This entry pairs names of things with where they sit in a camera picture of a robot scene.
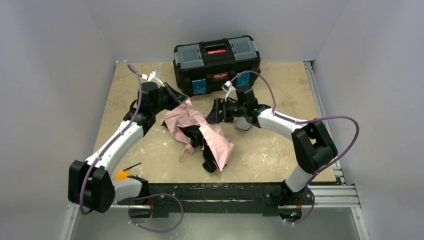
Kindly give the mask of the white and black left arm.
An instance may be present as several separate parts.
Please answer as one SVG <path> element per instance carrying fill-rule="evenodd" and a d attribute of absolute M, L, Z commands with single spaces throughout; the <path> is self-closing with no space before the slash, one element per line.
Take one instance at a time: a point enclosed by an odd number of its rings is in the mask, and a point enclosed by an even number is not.
<path fill-rule="evenodd" d="M 111 175 L 133 145 L 156 123 L 157 114 L 175 109 L 188 98 L 167 83 L 143 82 L 115 133 L 86 160 L 75 160 L 70 165 L 68 200 L 78 204 L 80 212 L 87 215 L 92 211 L 105 213 L 115 202 L 140 197 L 145 179 L 128 176 L 113 180 Z"/>

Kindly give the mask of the pink and black folding umbrella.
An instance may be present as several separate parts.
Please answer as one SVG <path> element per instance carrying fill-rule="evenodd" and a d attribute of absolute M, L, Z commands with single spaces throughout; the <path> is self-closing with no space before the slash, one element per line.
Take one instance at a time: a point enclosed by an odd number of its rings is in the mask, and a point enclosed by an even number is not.
<path fill-rule="evenodd" d="M 196 110 L 189 99 L 168 110 L 162 125 L 176 141 L 185 144 L 180 152 L 181 162 L 184 162 L 185 154 L 192 155 L 196 148 L 201 148 L 202 166 L 207 172 L 221 173 L 227 166 L 234 143 L 225 137 L 220 125 L 208 123 L 205 115 Z"/>

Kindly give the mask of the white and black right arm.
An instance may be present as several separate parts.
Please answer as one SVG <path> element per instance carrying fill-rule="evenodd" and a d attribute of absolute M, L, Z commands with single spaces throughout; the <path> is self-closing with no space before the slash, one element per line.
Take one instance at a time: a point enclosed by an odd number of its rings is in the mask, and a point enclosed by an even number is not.
<path fill-rule="evenodd" d="M 216 98 L 206 120 L 218 124 L 244 118 L 249 125 L 291 140 L 297 165 L 281 183 L 281 200 L 286 201 L 301 192 L 313 175 L 338 155 L 338 149 L 321 120 L 307 122 L 274 112 L 271 106 L 258 102 L 249 85 L 237 87 L 235 94 L 236 99 Z"/>

